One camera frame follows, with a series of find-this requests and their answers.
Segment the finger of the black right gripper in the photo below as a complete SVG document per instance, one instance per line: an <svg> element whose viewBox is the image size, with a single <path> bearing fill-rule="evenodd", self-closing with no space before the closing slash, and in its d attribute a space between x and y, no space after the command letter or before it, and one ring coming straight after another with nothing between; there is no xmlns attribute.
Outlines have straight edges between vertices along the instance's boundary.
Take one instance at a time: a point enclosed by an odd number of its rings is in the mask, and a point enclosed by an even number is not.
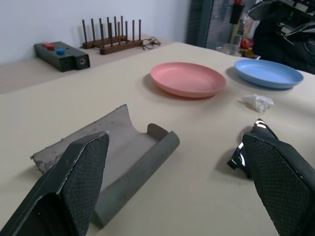
<svg viewBox="0 0 315 236"><path fill-rule="evenodd" d="M307 23L303 24L289 33L286 33L284 36L288 42L294 43L315 43L315 24Z"/></svg>
<svg viewBox="0 0 315 236"><path fill-rule="evenodd" d="M263 20L270 17L278 8L277 0L263 0L253 5L247 14L253 20Z"/></svg>

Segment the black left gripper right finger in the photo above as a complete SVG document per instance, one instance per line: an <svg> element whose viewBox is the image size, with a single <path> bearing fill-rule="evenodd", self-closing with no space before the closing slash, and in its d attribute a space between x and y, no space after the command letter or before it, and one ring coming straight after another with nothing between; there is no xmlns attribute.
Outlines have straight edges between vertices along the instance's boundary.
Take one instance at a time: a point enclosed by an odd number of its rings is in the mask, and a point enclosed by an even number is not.
<svg viewBox="0 0 315 236"><path fill-rule="evenodd" d="M251 133L242 139L256 191L281 236L315 234L315 170L290 144Z"/></svg>

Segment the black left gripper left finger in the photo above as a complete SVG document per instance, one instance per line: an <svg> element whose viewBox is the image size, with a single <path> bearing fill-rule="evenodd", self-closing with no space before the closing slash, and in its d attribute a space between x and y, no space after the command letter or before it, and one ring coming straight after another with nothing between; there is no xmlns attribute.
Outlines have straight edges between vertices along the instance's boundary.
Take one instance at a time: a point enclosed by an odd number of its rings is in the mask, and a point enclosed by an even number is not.
<svg viewBox="0 0 315 236"><path fill-rule="evenodd" d="M2 236L84 236L99 197L109 147L108 132L72 142L32 187Z"/></svg>

